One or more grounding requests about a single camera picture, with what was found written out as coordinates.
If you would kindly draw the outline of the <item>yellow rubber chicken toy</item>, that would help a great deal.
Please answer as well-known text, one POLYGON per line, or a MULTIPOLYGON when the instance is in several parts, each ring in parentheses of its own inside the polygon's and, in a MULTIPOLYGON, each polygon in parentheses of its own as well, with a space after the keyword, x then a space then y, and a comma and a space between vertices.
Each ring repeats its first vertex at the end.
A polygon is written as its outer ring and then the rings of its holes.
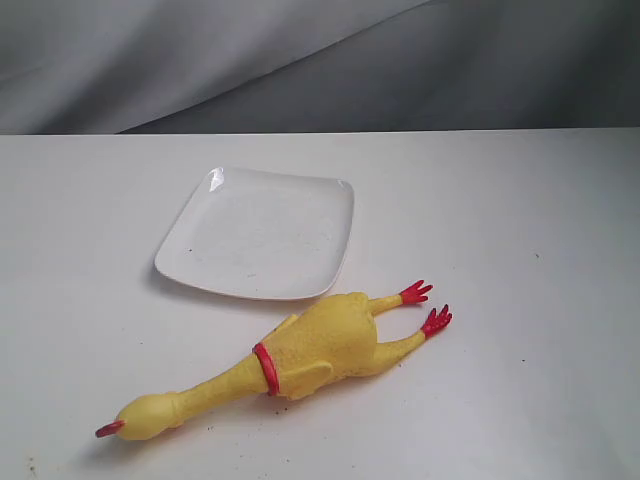
POLYGON ((302 314, 287 317, 229 370, 188 390, 141 396, 95 435, 149 440, 247 396, 268 394, 294 401, 346 378, 382 374, 451 322, 449 307, 432 309, 414 334, 379 341, 376 316, 400 306, 420 305, 427 301, 430 289, 417 281, 382 298, 362 292, 323 298, 302 314))

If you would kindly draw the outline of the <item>white square plate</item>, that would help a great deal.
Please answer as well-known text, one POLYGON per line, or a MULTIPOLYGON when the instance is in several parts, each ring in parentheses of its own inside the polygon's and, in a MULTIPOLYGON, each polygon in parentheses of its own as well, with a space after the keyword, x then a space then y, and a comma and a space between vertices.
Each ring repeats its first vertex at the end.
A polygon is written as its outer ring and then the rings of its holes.
POLYGON ((216 167, 154 259, 177 283, 252 300, 318 297, 335 283, 355 206, 345 180, 216 167))

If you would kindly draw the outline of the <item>grey backdrop cloth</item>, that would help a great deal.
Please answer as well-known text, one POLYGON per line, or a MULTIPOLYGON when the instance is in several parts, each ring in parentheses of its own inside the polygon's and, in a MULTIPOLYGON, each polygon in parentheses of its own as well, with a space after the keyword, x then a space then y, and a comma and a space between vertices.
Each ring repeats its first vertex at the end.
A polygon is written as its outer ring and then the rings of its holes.
POLYGON ((5 134, 624 127, 635 1, 5 1, 5 134))

